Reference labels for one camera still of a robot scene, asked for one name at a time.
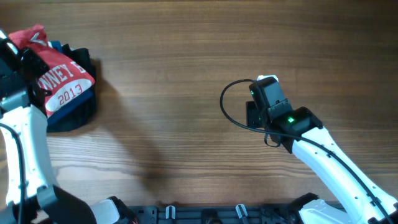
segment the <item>table top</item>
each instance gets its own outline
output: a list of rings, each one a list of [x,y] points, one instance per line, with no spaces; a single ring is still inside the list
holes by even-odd
[[[227,84],[268,74],[398,197],[397,3],[23,2],[0,4],[0,28],[42,24],[97,64],[96,116],[47,140],[60,185],[88,203],[115,195],[129,205],[254,205],[308,192],[336,200],[294,155],[221,113]],[[239,84],[225,108],[244,123],[249,100]],[[7,179],[2,143],[2,205]]]

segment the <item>black cable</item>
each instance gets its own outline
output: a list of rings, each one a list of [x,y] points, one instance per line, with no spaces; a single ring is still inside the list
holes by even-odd
[[[17,144],[17,151],[18,151],[18,159],[19,159],[19,181],[21,183],[21,200],[19,202],[19,213],[18,213],[18,224],[25,223],[24,217],[24,209],[25,209],[25,164],[24,164],[24,155],[22,152],[22,144],[21,139],[19,138],[18,133],[16,133],[12,128],[9,126],[0,123],[0,127],[8,130],[11,133],[11,136],[14,138],[15,143]]]
[[[305,142],[308,142],[310,144],[313,144],[316,147],[319,147],[320,149],[324,150],[326,153],[328,153],[329,156],[335,158],[353,177],[354,179],[360,184],[360,186],[365,190],[365,192],[367,193],[367,195],[372,199],[373,203],[376,204],[376,206],[380,209],[381,213],[384,215],[384,217],[386,218],[386,220],[390,223],[390,224],[394,224],[394,222],[392,221],[391,217],[388,215],[388,213],[386,212],[386,210],[384,209],[384,207],[380,204],[380,201],[378,198],[376,198],[374,196],[374,194],[369,190],[368,186],[365,185],[365,183],[361,180],[361,178],[358,177],[358,175],[356,175],[356,173],[344,162],[342,161],[333,151],[327,149],[325,146],[322,146],[321,144],[312,141],[310,139],[301,137],[301,136],[294,136],[291,134],[284,134],[284,133],[279,133],[276,131],[269,131],[269,130],[260,130],[260,129],[255,129],[255,128],[249,128],[244,124],[241,124],[237,121],[235,121],[233,118],[231,118],[228,113],[225,111],[224,106],[223,106],[223,98],[224,98],[224,94],[227,91],[227,89],[235,84],[238,83],[242,83],[242,82],[254,82],[254,80],[251,79],[243,79],[243,80],[238,80],[235,82],[230,83],[229,85],[227,85],[224,90],[221,92],[221,96],[220,96],[220,108],[221,111],[223,112],[223,114],[225,115],[225,117],[232,123],[238,125],[241,128],[244,129],[248,129],[250,131],[255,131],[258,133],[263,133],[263,134],[275,134],[278,136],[283,136],[283,137],[287,137],[287,138],[292,138],[292,139],[296,139],[296,140],[303,140]]]

